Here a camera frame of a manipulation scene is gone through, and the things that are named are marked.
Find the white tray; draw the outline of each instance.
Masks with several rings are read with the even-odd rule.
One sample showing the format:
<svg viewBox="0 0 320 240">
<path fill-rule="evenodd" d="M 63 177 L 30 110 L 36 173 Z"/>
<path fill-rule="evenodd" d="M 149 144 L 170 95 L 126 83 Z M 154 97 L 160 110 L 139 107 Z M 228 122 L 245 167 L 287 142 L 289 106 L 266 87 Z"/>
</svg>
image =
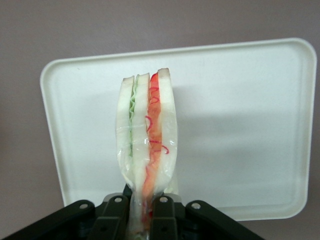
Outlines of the white tray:
<svg viewBox="0 0 320 240">
<path fill-rule="evenodd" d="M 65 205 L 125 186 L 115 117 L 124 77 L 171 72 L 183 203 L 236 220 L 280 219 L 307 201 L 316 53 L 299 38 L 61 59 L 40 85 Z"/>
</svg>

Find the white bread slice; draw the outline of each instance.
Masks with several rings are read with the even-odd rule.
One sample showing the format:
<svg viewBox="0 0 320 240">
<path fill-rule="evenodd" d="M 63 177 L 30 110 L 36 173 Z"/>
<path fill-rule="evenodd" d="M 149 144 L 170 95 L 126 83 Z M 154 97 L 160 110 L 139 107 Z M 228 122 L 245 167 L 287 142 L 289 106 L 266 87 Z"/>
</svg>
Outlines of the white bread slice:
<svg viewBox="0 0 320 240">
<path fill-rule="evenodd" d="M 163 192 L 168 187 L 176 166 L 178 129 L 174 93 L 168 68 L 158 70 L 158 81 L 161 103 L 162 145 L 160 164 L 155 181 L 154 192 Z"/>
<path fill-rule="evenodd" d="M 150 161 L 146 123 L 150 74 L 138 75 L 136 81 L 135 106 L 132 118 L 132 170 L 134 172 L 135 190 L 137 193 L 141 193 L 146 179 L 146 165 Z"/>
<path fill-rule="evenodd" d="M 130 188 L 133 187 L 134 179 L 130 167 L 132 164 L 132 157 L 130 156 L 131 138 L 129 106 L 134 82 L 134 76 L 124 78 L 122 81 L 115 122 L 117 160 L 124 180 Z"/>
</svg>

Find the green filling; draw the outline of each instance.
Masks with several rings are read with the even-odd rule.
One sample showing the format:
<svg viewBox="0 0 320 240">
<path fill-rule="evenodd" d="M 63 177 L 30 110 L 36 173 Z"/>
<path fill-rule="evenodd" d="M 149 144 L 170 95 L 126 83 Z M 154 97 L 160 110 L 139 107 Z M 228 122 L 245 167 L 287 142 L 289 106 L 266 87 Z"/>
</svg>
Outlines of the green filling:
<svg viewBox="0 0 320 240">
<path fill-rule="evenodd" d="M 132 119 L 134 118 L 135 113 L 135 105 L 136 105 L 136 94 L 137 94 L 137 87 L 138 87 L 138 79 L 139 75 L 136 76 L 135 81 L 132 85 L 131 91 L 131 98 L 129 103 L 129 137 L 130 137 L 130 153 L 129 156 L 133 156 L 133 138 L 132 138 Z"/>
</svg>

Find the metal bolt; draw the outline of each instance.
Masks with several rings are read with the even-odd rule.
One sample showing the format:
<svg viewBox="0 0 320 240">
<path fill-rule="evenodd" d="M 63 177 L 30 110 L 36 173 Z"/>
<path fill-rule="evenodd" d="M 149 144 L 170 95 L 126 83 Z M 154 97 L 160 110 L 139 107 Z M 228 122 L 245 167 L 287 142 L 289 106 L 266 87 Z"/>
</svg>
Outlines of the metal bolt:
<svg viewBox="0 0 320 240">
<path fill-rule="evenodd" d="M 114 199 L 114 201 L 115 201 L 116 203 L 120 203 L 120 202 L 122 201 L 122 198 L 121 198 L 121 197 L 117 197 L 117 198 Z"/>
<path fill-rule="evenodd" d="M 191 207 L 194 208 L 194 209 L 200 209 L 201 208 L 201 205 L 197 202 L 194 202 L 191 204 Z"/>
<path fill-rule="evenodd" d="M 88 207 L 88 204 L 84 203 L 84 204 L 81 204 L 79 206 L 80 209 L 86 209 Z"/>
<path fill-rule="evenodd" d="M 160 197 L 160 202 L 166 203 L 166 202 L 168 202 L 168 198 L 166 198 L 165 196 L 162 196 L 162 197 Z"/>
</svg>

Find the plastic-wrapped sandwich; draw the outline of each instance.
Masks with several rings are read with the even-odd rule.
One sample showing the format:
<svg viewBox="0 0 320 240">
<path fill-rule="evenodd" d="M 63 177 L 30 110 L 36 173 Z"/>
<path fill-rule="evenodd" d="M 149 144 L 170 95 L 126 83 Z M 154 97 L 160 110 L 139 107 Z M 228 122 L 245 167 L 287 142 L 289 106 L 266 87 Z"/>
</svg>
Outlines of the plastic-wrapped sandwich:
<svg viewBox="0 0 320 240">
<path fill-rule="evenodd" d="M 177 158 L 177 119 L 171 78 L 162 68 L 124 78 L 116 115 L 117 159 L 132 189 L 129 232 L 148 232 L 154 196 L 168 187 Z"/>
</svg>

